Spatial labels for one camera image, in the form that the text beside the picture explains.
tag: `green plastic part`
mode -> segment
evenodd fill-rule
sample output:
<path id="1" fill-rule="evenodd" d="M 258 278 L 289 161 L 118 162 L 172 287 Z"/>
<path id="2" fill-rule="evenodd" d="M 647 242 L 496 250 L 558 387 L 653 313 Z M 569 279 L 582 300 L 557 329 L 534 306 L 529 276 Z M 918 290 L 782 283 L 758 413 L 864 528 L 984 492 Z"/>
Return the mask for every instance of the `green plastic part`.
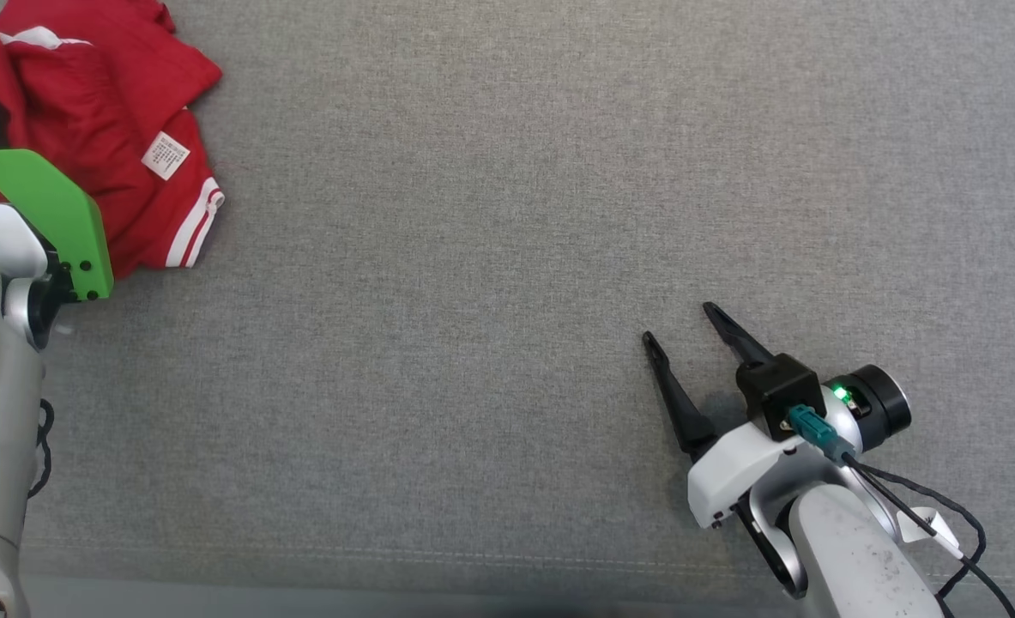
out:
<path id="1" fill-rule="evenodd" d="M 111 296 L 114 274 L 95 200 L 40 153 L 0 151 L 0 193 L 68 263 L 83 300 Z"/>

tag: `red stripe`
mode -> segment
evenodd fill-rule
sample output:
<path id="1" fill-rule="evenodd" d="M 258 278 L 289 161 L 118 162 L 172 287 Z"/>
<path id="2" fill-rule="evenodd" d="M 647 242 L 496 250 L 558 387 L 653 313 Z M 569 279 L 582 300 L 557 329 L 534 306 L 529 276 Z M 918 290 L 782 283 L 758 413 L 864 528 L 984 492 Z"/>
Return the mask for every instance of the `red stripe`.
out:
<path id="1" fill-rule="evenodd" d="M 191 254 L 194 251 L 194 242 L 197 242 L 198 234 L 202 233 L 202 226 L 205 225 L 208 219 L 209 210 L 206 210 L 205 214 L 202 214 L 202 218 L 198 220 L 198 227 L 195 227 L 194 233 L 191 234 L 191 242 L 186 244 L 186 251 L 183 252 L 183 260 L 179 263 L 181 269 L 186 269 L 186 262 L 191 258 Z"/>

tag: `cable connector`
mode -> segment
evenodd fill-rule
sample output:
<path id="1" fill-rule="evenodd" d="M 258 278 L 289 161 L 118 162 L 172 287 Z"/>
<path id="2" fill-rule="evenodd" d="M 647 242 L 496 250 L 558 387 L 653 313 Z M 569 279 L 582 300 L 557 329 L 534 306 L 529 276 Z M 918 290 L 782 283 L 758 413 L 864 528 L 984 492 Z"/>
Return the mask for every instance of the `cable connector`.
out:
<path id="1" fill-rule="evenodd" d="M 816 410 L 804 404 L 790 408 L 790 426 L 793 426 L 797 435 L 823 451 L 826 458 L 837 465 L 843 465 L 843 455 L 849 454 L 852 458 L 857 455 L 854 445 L 840 437 L 835 427 L 820 418 Z"/>

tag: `white tag on cable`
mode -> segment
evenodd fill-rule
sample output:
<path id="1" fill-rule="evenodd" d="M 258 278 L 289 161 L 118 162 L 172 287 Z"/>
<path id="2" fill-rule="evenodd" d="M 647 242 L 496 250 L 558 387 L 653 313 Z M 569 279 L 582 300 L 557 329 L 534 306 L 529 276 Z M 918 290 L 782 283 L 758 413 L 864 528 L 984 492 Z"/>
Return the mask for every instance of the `white tag on cable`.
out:
<path id="1" fill-rule="evenodd" d="M 930 525 L 931 528 L 934 528 L 935 532 L 938 532 L 939 537 L 943 537 L 943 539 L 950 545 L 953 545 L 953 548 L 957 549 L 957 558 L 961 558 L 961 541 L 957 541 L 957 537 L 953 536 L 953 532 L 950 531 L 950 525 L 946 524 L 946 520 L 943 520 L 942 516 L 939 514 L 938 509 L 931 507 L 911 507 L 911 512 L 927 521 L 927 524 Z M 916 543 L 916 541 L 931 538 L 927 532 L 924 532 L 923 528 L 919 528 L 919 524 L 911 521 L 910 517 L 903 514 L 902 510 L 896 512 L 896 521 L 899 521 L 900 523 L 900 537 L 902 537 L 903 543 Z"/>
<path id="2" fill-rule="evenodd" d="M 161 131 L 157 134 L 157 138 L 152 140 L 152 145 L 145 152 L 145 156 L 141 157 L 141 162 L 155 176 L 166 181 L 179 169 L 179 165 L 183 164 L 190 153 L 191 151 L 183 147 L 183 144 Z"/>

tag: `white stripe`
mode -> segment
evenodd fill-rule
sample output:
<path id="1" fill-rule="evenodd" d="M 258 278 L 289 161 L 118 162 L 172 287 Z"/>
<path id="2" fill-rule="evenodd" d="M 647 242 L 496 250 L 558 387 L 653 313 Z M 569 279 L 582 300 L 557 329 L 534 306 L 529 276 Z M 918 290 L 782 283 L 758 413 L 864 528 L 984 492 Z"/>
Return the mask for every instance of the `white stripe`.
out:
<path id="1" fill-rule="evenodd" d="M 191 207 L 191 211 L 186 214 L 186 218 L 183 219 L 183 223 L 179 226 L 179 230 L 175 232 L 175 239 L 171 242 L 171 249 L 167 250 L 167 259 L 165 261 L 165 264 L 170 269 L 179 269 L 179 265 L 183 263 L 183 257 L 186 255 L 186 250 L 191 246 L 191 236 L 194 235 L 194 230 L 197 230 L 198 223 L 202 222 L 202 215 L 206 214 L 206 210 L 208 210 L 208 207 L 210 206 L 208 203 L 209 193 L 212 193 L 216 188 L 217 181 L 214 181 L 213 179 L 207 179 L 205 183 L 202 184 L 202 191 L 198 193 L 198 200 L 195 201 L 194 206 Z"/>
<path id="2" fill-rule="evenodd" d="M 4 35 L 0 31 L 0 43 L 4 46 L 9 46 L 12 43 L 25 43 L 28 46 L 36 46 L 38 48 L 47 48 L 47 50 L 57 50 L 64 44 L 80 44 L 81 46 L 90 46 L 91 44 L 86 41 L 81 41 L 79 39 L 60 39 L 53 33 L 44 25 L 37 25 L 31 27 L 29 30 L 23 30 L 18 32 L 15 37 L 10 37 Z"/>
<path id="3" fill-rule="evenodd" d="M 224 203 L 224 193 L 215 193 L 213 201 L 206 208 L 209 211 L 209 216 L 206 216 L 205 221 L 202 222 L 202 229 L 198 231 L 197 237 L 194 238 L 194 247 L 191 248 L 191 257 L 186 259 L 186 267 L 188 269 L 194 269 L 194 263 L 198 260 L 198 251 L 202 250 L 202 244 L 205 243 L 206 234 L 209 233 L 209 226 L 213 225 L 213 217 L 217 215 L 217 208 L 220 208 L 222 203 Z"/>

